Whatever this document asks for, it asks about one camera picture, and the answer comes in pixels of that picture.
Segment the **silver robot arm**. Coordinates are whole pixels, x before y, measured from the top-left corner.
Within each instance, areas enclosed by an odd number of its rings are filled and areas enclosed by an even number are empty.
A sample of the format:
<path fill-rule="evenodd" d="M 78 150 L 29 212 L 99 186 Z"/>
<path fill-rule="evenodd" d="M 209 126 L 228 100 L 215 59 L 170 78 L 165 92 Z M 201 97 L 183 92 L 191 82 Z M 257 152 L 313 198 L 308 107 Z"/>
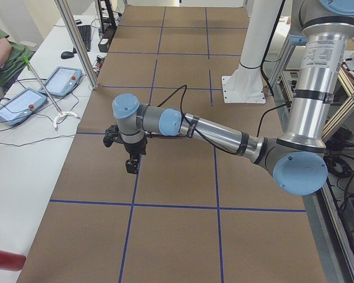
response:
<path fill-rule="evenodd" d="M 251 123 L 265 106 L 257 89 L 258 73 L 281 15 L 283 1 L 256 1 L 239 66 L 222 79 L 209 119 L 182 107 L 142 104 L 133 94 L 113 100 L 116 124 L 104 134 L 105 146 L 124 145 L 126 169 L 138 172 L 150 137 L 188 137 L 208 142 L 225 153 L 242 156 L 262 167 L 288 193 L 308 195 L 323 187 L 328 176 L 323 160 L 323 128 L 343 61 L 354 36 L 354 1 L 294 1 L 291 28 L 301 37 L 304 54 L 290 102 L 287 128 L 280 137 L 251 135 Z"/>

